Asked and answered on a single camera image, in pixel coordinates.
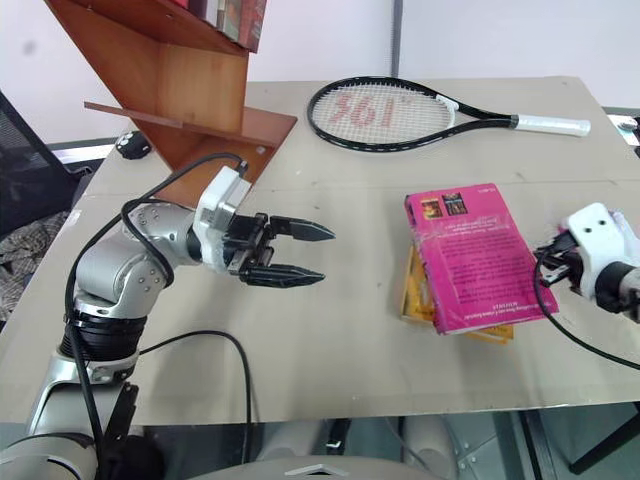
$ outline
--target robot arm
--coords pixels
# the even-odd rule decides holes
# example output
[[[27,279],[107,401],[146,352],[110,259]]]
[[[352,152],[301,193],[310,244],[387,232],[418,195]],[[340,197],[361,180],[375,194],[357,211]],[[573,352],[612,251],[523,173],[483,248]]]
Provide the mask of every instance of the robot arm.
[[[565,224],[551,246],[534,252],[545,255],[544,266],[551,270],[542,284],[568,278],[573,292],[640,323],[640,240],[624,216],[594,203]]]
[[[78,263],[74,325],[105,443],[126,437],[138,388],[126,380],[138,359],[138,341],[147,316],[168,283],[166,265],[206,265],[245,283],[276,288],[310,285],[324,275],[290,265],[271,265],[270,242],[278,234],[318,241],[334,238],[306,220],[236,214],[250,184],[223,167],[195,211],[154,202],[131,212],[131,225],[166,262],[150,252],[126,226],[96,243]],[[34,404],[29,437],[0,452],[0,477],[91,479],[96,471],[78,370],[68,331],[53,352]]]

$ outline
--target table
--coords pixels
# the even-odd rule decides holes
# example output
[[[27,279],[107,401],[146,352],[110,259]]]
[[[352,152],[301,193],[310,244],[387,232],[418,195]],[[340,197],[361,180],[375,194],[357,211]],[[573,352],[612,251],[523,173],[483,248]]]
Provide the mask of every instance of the table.
[[[248,105],[300,118],[241,212],[301,217],[337,238],[274,243],[278,263],[327,275],[305,288],[248,287],[204,267],[182,267],[149,317],[141,347],[193,329],[231,332],[251,364],[258,421],[588,405],[640,398],[637,373],[600,359],[547,321],[518,325],[507,346],[439,337],[399,319],[410,244],[408,193],[494,182],[531,248],[588,203],[640,225],[640,161],[577,78],[434,80],[435,89],[495,111],[588,118],[586,138],[483,130],[396,154],[351,152],[306,125],[321,83],[250,84]],[[62,337],[62,294],[86,240],[167,168],[109,155],[36,272],[0,336],[0,421],[24,422]],[[554,287],[560,318],[581,338],[640,361],[640,328]],[[143,357],[134,423],[244,419],[239,358],[223,339],[192,338]]]

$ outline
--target white wall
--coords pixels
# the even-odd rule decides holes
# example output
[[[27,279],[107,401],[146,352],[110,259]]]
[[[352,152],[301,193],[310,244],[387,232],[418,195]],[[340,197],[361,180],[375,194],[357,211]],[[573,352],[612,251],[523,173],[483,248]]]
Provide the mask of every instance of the white wall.
[[[269,0],[250,80],[321,80],[390,68],[392,0]],[[115,100],[43,0],[0,0],[0,89],[46,142],[112,137]]]
[[[640,107],[640,0],[405,0],[406,78],[576,75]]]

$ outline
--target racket frame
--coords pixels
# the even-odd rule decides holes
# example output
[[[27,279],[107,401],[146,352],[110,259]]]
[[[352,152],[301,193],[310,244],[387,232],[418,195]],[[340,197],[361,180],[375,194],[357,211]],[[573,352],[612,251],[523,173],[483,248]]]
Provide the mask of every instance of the racket frame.
[[[424,137],[420,137],[415,140],[408,140],[397,143],[365,143],[346,140],[344,138],[337,137],[324,131],[314,122],[314,108],[320,101],[320,99],[322,99],[325,95],[342,87],[369,84],[406,88],[413,92],[421,93],[425,96],[436,98],[437,100],[443,102],[452,114],[452,118],[455,118],[455,111],[458,111],[460,113],[464,113],[465,115],[475,117],[478,120],[454,125],[445,130],[441,130],[440,132],[425,135]],[[309,121],[309,125],[311,125],[311,128],[316,133],[316,135],[329,143],[333,143],[334,145],[338,145],[340,147],[349,148],[351,150],[380,153],[411,150],[413,148],[422,147],[424,145],[443,140],[462,132],[468,132],[469,130],[477,130],[480,128],[515,128],[518,125],[517,115],[506,115],[503,113],[495,113],[488,110],[475,108],[446,95],[442,95],[440,92],[425,87],[424,85],[420,85],[419,83],[411,82],[409,80],[373,76],[346,78],[325,85],[323,88],[318,90],[313,95],[313,97],[311,97],[311,100],[307,105],[307,120]]]

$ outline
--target racket strings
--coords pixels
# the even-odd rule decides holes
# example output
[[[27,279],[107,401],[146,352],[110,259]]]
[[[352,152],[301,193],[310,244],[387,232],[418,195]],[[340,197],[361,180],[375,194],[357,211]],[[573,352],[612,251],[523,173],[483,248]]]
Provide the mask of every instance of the racket strings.
[[[451,112],[434,97],[401,86],[339,87],[318,100],[311,115],[325,132],[362,143],[398,143],[440,132]]]

